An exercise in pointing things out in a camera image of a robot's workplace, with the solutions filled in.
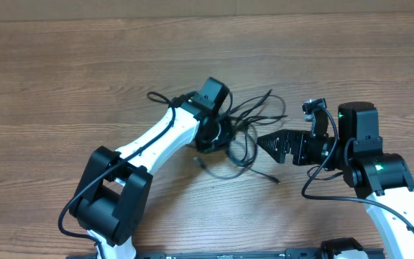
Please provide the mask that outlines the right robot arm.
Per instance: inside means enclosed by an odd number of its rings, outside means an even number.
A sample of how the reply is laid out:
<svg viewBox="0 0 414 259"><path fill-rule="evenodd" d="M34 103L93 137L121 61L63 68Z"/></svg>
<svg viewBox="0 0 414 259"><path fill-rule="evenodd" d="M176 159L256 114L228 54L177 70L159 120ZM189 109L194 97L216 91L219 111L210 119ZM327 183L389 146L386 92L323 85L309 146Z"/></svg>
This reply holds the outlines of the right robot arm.
<svg viewBox="0 0 414 259"><path fill-rule="evenodd" d="M308 131L281 129L258 137L257 144L277 163L288 154L293 164L309 166L303 197L318 201L350 201L364 205L390 258L414 258L414 178L404 158L385 153L374 104L340 104L335 117L325 99L303 103ZM349 196L308 194L322 171L336 170L355 191Z"/></svg>

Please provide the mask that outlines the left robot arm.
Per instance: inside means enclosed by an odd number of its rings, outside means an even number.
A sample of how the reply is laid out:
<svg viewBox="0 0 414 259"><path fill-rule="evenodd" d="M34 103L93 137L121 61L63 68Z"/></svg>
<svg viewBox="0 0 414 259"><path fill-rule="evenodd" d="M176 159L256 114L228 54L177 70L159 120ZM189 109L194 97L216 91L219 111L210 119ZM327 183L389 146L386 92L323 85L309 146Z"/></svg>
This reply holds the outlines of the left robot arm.
<svg viewBox="0 0 414 259"><path fill-rule="evenodd" d="M164 117L141 137L116 150L100 146L92 152L73 198L61 214L70 214L92 240L92 258L135 258L132 244L144 214L154 174L180 148L193 142L200 153L226 149L232 137L231 121L220 108L232 94L215 78L200 91L167 104Z"/></svg>

